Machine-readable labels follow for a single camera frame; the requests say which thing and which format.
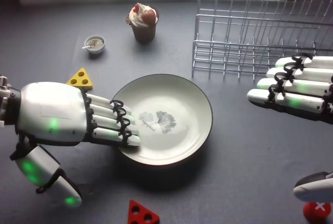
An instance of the strawberry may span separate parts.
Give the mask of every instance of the strawberry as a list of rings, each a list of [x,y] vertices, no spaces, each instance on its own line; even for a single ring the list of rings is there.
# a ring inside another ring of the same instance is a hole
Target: strawberry
[[[142,13],[141,15],[142,21],[148,25],[155,25],[156,15],[155,12],[150,9],[146,13]]]
[[[138,4],[136,4],[136,5],[134,6],[133,12],[135,12],[135,13],[138,13],[138,12],[139,12],[139,5],[138,5]]]

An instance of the bowl of seasoning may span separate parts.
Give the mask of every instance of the bowl of seasoning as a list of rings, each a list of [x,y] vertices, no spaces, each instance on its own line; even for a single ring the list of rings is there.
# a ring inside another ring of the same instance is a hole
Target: bowl of seasoning
[[[105,48],[105,39],[100,35],[92,35],[84,41],[84,46],[90,46],[87,48],[90,53],[98,54]]]

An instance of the cupcake wrapper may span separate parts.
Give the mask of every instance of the cupcake wrapper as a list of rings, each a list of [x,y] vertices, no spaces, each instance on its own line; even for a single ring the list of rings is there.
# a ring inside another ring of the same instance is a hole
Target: cupcake wrapper
[[[158,13],[158,10],[152,7],[156,11],[156,17],[158,18],[157,23],[159,22],[160,15]],[[155,31],[156,31],[156,24],[154,26],[148,26],[148,27],[137,27],[132,24],[130,21],[130,12],[129,15],[126,17],[126,22],[128,25],[130,25],[133,29],[134,37],[135,39],[140,43],[149,43],[152,41],[155,37]]]

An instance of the yellow triangle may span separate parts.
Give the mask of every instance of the yellow triangle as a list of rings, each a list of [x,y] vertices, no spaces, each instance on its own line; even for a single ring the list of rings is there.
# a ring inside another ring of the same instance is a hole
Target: yellow triangle
[[[66,84],[77,88],[86,88],[90,90],[93,88],[93,84],[84,68],[81,68],[75,75],[73,75],[73,77],[69,79]]]

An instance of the dish rack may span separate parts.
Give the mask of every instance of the dish rack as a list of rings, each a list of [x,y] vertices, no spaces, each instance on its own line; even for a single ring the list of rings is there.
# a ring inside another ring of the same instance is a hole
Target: dish rack
[[[266,74],[294,52],[333,53],[332,0],[198,0],[195,70]]]

